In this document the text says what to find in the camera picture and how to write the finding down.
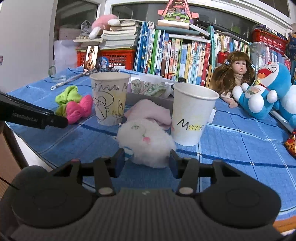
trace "blue plush toy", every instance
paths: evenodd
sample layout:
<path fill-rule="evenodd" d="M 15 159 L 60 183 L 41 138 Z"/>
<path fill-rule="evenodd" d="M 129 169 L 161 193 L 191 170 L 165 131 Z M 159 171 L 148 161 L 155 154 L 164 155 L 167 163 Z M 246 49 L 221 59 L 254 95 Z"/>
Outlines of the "blue plush toy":
<path fill-rule="evenodd" d="M 251 86 L 234 87 L 233 97 L 252 117 L 264 119 L 274 103 L 283 98 L 291 86 L 291 75 L 288 68 L 277 62 L 268 62 L 257 73 L 257 79 Z"/>
<path fill-rule="evenodd" d="M 296 85 L 292 85 L 288 93 L 274 103 L 274 109 L 296 129 Z"/>

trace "red collar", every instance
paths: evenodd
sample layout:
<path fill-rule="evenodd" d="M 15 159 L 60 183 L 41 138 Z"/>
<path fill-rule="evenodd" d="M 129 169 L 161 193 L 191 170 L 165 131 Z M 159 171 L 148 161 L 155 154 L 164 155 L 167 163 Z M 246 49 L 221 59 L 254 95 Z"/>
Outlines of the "red collar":
<path fill-rule="evenodd" d="M 263 86 L 265 89 L 267 89 L 268 91 L 270 91 L 265 85 L 259 83 L 259 85 Z"/>

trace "white fluffy plush toy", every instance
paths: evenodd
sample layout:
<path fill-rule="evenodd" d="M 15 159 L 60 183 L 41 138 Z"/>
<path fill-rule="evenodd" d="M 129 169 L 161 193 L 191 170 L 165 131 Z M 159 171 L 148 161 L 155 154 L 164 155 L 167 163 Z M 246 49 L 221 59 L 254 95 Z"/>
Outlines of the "white fluffy plush toy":
<path fill-rule="evenodd" d="M 147 119 L 119 125 L 116 139 L 120 147 L 134 154 L 133 163 L 153 168 L 166 167 L 170 150 L 176 150 L 173 138 L 156 122 Z"/>

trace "window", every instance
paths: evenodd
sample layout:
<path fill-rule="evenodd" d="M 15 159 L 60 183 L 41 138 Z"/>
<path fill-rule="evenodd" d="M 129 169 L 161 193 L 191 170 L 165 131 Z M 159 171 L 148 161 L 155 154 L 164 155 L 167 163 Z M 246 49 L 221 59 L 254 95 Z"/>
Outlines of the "window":
<path fill-rule="evenodd" d="M 122 7 L 124 7 L 125 11 L 129 9 L 132 13 L 131 18 L 133 19 L 157 23 L 160 18 L 157 12 L 159 9 L 165 9 L 166 3 L 139 3 L 113 6 L 112 14 L 117 15 L 119 18 L 123 18 L 121 16 Z M 250 38 L 250 31 L 256 24 L 252 21 L 229 13 L 194 5 L 190 5 L 190 11 L 197 12 L 200 20 L 206 20 L 219 24 L 220 26 L 230 29 L 246 38 Z"/>
<path fill-rule="evenodd" d="M 260 0 L 289 17 L 288 0 Z"/>
<path fill-rule="evenodd" d="M 93 23 L 98 5 L 86 1 L 58 0 L 54 25 L 54 40 L 59 39 L 60 28 L 81 28 L 84 20 Z"/>

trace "doll's face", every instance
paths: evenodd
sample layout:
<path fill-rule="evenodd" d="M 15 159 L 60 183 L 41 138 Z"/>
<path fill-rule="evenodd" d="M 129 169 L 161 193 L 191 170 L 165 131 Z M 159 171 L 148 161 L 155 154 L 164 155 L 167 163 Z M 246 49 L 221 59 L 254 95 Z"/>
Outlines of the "doll's face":
<path fill-rule="evenodd" d="M 245 60 L 235 61 L 231 64 L 233 71 L 237 74 L 244 75 L 247 72 L 247 64 Z"/>

